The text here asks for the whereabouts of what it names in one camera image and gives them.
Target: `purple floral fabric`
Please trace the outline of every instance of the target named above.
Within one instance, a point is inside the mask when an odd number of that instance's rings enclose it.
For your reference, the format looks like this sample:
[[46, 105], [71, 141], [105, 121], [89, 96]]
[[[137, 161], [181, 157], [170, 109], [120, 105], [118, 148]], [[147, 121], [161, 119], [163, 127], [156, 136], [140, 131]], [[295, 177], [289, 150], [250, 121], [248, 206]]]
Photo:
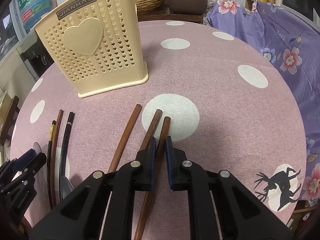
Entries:
[[[261, 60], [268, 60], [279, 71], [294, 95], [306, 134], [306, 178], [300, 199], [320, 198], [319, 33], [272, 3], [255, 1], [252, 11], [241, 6], [235, 14], [231, 9], [221, 10], [221, 4], [216, 3], [207, 15], [210, 25], [254, 47]], [[232, 8], [228, 1], [223, 4]]]

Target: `metal screw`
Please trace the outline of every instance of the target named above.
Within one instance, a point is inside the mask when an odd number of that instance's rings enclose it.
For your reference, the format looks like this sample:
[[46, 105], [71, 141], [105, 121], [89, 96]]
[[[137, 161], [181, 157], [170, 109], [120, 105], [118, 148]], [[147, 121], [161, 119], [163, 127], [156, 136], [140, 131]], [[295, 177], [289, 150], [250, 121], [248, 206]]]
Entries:
[[101, 171], [95, 171], [92, 176], [95, 178], [95, 179], [100, 179], [102, 177], [102, 172]]
[[307, 213], [307, 214], [305, 214], [305, 216], [303, 217], [303, 221], [306, 221], [308, 218], [309, 218], [309, 216], [310, 216], [310, 213]]
[[141, 164], [141, 163], [140, 163], [139, 161], [132, 161], [132, 162], [130, 163], [131, 167], [133, 167], [133, 168], [139, 167], [140, 164]]
[[183, 162], [182, 162], [182, 165], [185, 166], [185, 167], [191, 167], [191, 166], [192, 166], [192, 162], [186, 160], [186, 161], [183, 161]]
[[230, 176], [230, 172], [229, 171], [221, 171], [220, 176], [224, 177], [224, 178], [228, 178]]

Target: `deer silhouette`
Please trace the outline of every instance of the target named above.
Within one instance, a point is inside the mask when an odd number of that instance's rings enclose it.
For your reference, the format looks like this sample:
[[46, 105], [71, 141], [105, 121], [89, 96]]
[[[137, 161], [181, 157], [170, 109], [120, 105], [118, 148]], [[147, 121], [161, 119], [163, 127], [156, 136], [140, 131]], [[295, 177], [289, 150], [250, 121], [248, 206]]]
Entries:
[[281, 190], [281, 195], [280, 195], [280, 206], [278, 208], [278, 211], [283, 208], [285, 205], [287, 205], [288, 203], [294, 203], [297, 202], [297, 199], [292, 199], [291, 197], [293, 197], [298, 190], [301, 188], [301, 184], [300, 186], [295, 190], [295, 192], [292, 192], [290, 190], [290, 180], [294, 179], [295, 177], [297, 177], [300, 174], [299, 170], [296, 174], [289, 176], [289, 171], [293, 171], [294, 173], [296, 173], [296, 171], [292, 168], [287, 168], [287, 171], [279, 171], [278, 173], [276, 173], [275, 175], [273, 175], [271, 178], [268, 178], [265, 174], [259, 172], [259, 174], [256, 174], [257, 176], [261, 177], [260, 179], [257, 179], [254, 183], [258, 182], [257, 185], [254, 187], [256, 188], [261, 182], [265, 181], [268, 183], [268, 185], [263, 189], [263, 191], [265, 193], [260, 193], [255, 191], [256, 194], [258, 194], [257, 198], [261, 201], [264, 202], [267, 199], [268, 196], [268, 192], [271, 189], [276, 189], [278, 185], [280, 190]]

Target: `round table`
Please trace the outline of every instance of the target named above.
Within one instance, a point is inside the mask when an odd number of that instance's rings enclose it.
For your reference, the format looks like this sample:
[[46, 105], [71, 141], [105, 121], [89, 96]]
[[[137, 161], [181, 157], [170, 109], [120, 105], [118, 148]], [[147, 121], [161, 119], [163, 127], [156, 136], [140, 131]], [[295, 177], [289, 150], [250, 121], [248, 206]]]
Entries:
[[[159, 108], [163, 115], [156, 137], [163, 118], [170, 116], [169, 135], [175, 148], [184, 150], [189, 160], [206, 170], [229, 170], [256, 196], [255, 192], [265, 194], [263, 203], [286, 223], [295, 203], [287, 200], [288, 204], [280, 208], [280, 197], [299, 196], [305, 175], [306, 141], [299, 109], [281, 75], [252, 47], [214, 28], [168, 21], [141, 22], [139, 27], [149, 80], [79, 98], [53, 64], [21, 108], [11, 158], [21, 156], [34, 142], [46, 152], [51, 122], [59, 109], [64, 110], [58, 140], [61, 147], [68, 113], [73, 111], [67, 175], [76, 187], [93, 171], [108, 170], [124, 127], [139, 103], [142, 114], [118, 168], [135, 158]], [[279, 172], [285, 173], [283, 181], [274, 176]], [[38, 194], [26, 212], [31, 225], [48, 211], [45, 174], [44, 167], [35, 183]], [[266, 190], [272, 183], [276, 189]], [[286, 183], [290, 188], [279, 188]], [[165, 162], [159, 187], [143, 239], [188, 239], [187, 193], [169, 189]], [[143, 192], [135, 196], [132, 235], [143, 196]]]

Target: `heart-shaped cutout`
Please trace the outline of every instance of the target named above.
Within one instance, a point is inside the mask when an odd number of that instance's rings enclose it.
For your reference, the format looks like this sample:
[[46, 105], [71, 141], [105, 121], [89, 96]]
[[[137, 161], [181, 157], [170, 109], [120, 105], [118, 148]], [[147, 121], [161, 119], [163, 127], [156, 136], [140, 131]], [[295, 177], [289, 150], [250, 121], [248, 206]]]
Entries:
[[91, 56], [100, 45], [103, 26], [98, 19], [88, 18], [79, 26], [72, 26], [65, 30], [63, 42], [78, 54]]

